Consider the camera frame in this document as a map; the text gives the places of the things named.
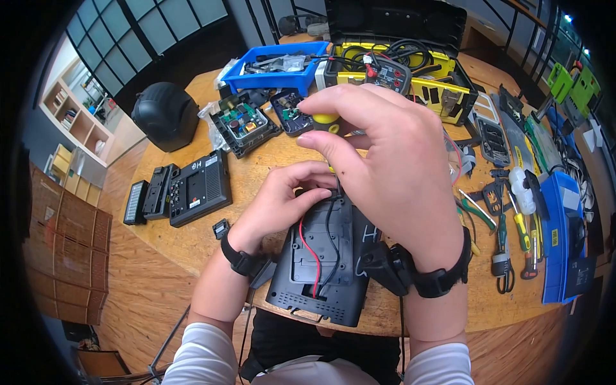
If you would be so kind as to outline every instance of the white sleeve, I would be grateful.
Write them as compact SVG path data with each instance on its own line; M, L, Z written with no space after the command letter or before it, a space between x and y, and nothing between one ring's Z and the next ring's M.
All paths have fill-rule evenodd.
M460 343L432 347L413 357L404 373L404 385L474 385L468 346Z
M167 369L163 385L235 384L237 358L229 336L214 325L186 326L182 346Z

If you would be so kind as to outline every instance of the round wooden table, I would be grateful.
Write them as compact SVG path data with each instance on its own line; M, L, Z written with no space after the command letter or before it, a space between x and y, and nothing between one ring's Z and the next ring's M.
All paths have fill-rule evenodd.
M505 72L464 54L460 54L458 60L471 79L485 87L486 92L498 93L498 86L501 83L514 95L520 91L512 77ZM198 75L186 87L186 91L199 106L204 107L208 102L219 100L218 92L213 89L213 80L219 71ZM278 122L273 112L270 116ZM454 140L469 137L464 127L456 127L451 124L444 126ZM169 163L175 163L182 168L208 154L211 150L212 147L208 139L208 124L201 120L192 143L180 150L165 153L150 144L132 177L131 183L142 179L150 180L156 167ZM295 139L284 133L270 139L243 159L238 160L233 154L229 154L232 205L179 229L171 227L168 220L148 221L145 225L127 226L127 229L190 274L199 276L205 261L219 244L214 237L212 226L223 218L233 224L253 199L272 166L286 166L301 160L322 160L322 156L316 151L298 147ZM493 181L489 174L491 169L493 169L493 165L483 159L480 151L477 151L477 166L472 174L472 179L469 179L468 176L462 176L454 186L455 194L459 196L457 188L461 188L465 192L473 192ZM128 198L128 192L129 187L124 201ZM123 216L124 213L122 212L121 216L116 217L115 220L122 221ZM544 262L538 265L539 274L537 278L533 280L519 278L519 272L524 268L524 254L519 246L512 212L507 212L506 217L508 233L511 235L509 237L509 248L511 261L516 271L516 284L512 293L500 295L496 291L496 278L490 273L492 254L496 250L496 236L490 236L487 225L473 216L477 227L477 245L482 255L474 256L469 266L467 332L510 325L559 307L558 304L544 306L541 303L545 279ZM270 235L265 239L264 248L268 251L280 251L284 237L285 232ZM254 305L290 317L288 310L275 307L265 301L268 288L269 282L256 291ZM318 315L307 312L298 313L315 320L318 317ZM323 320L319 325L353 333L399 336L399 322L398 298L379 283L370 280L365 307L362 310L357 328L335 325Z

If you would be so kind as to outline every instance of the woven screen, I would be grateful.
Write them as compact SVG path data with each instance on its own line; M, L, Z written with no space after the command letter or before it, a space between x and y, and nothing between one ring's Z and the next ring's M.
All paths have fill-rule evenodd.
M30 237L23 246L39 310L64 321L100 324L107 297L111 215L32 171Z

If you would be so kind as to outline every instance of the blue plastic bin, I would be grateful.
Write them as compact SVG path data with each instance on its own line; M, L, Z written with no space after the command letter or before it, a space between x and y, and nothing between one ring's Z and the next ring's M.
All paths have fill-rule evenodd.
M327 41L315 41L251 48L221 80L231 86L233 93L244 88L297 88L302 96L307 97L308 87L317 71L317 59L311 61L303 72L251 73L240 76L241 68L246 62L256 61L258 55L294 54L299 51L303 55L325 55L328 44Z
M582 204L578 203L577 210L570 210L562 205L561 187L579 193L575 180L567 174L555 171L543 183L541 191L545 197L549 211L549 221L541 220L543 231L543 247L545 250L545 284L543 285L543 303L570 302L574 297L565 298L565 284L567 281L567 260L586 255L586 246L582 255L569 256L569 226L566 212L576 211L582 217Z

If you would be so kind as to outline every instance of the wooden floor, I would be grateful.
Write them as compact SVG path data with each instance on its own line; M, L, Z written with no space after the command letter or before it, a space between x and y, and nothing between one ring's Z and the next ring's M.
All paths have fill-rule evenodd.
M132 174L148 145L137 144L109 167L99 207L114 215L109 259L109 296L96 327L101 347L118 350L133 373L145 371L190 302L196 278L149 248L121 223L120 211ZM564 308L505 328L469 334L476 384L544 384L564 331ZM239 356L246 312L233 331ZM161 363L171 362L184 325ZM246 341L244 357L250 345Z

